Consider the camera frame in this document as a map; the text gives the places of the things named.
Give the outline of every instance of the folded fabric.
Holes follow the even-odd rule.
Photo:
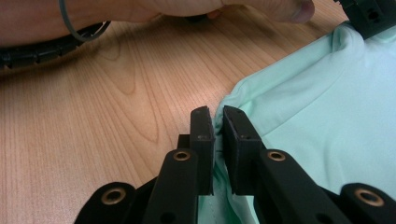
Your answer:
[[[396,199],[396,27],[363,40],[348,23],[241,80],[214,119],[215,196],[201,197],[199,223],[256,223],[251,198],[231,194],[222,158],[222,108],[244,110],[268,148],[300,163],[339,193],[364,183]]]

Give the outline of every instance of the table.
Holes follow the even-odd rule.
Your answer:
[[[113,22],[51,63],[0,73],[0,222],[72,223],[95,190],[140,187],[189,133],[190,112],[242,78],[331,32],[347,17],[315,1],[306,24],[251,7],[213,21]]]

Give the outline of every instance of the wood grain surface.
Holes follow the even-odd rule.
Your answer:
[[[95,190],[156,176],[190,129],[242,78],[331,32],[347,17],[315,1],[306,24],[236,7],[213,21],[113,22],[52,63],[0,72],[0,223],[73,223]]]

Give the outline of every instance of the light green fabric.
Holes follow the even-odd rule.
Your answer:
[[[241,80],[215,117],[215,196],[199,223],[255,223],[251,198],[231,195],[221,154],[222,108],[247,113],[269,148],[289,152],[339,193],[361,182],[396,199],[396,27],[363,41],[347,23]]]

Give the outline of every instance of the metal grommet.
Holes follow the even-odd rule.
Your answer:
[[[174,159],[176,161],[187,161],[191,157],[191,154],[187,151],[179,151],[174,154]]]
[[[385,204],[384,200],[379,197],[376,193],[368,189],[356,189],[355,195],[364,203],[370,204],[371,206],[380,207]]]
[[[273,161],[284,161],[286,159],[285,155],[277,151],[268,152],[268,157]]]
[[[126,192],[123,188],[109,189],[102,195],[102,203],[106,205],[113,205],[122,201],[125,196]]]

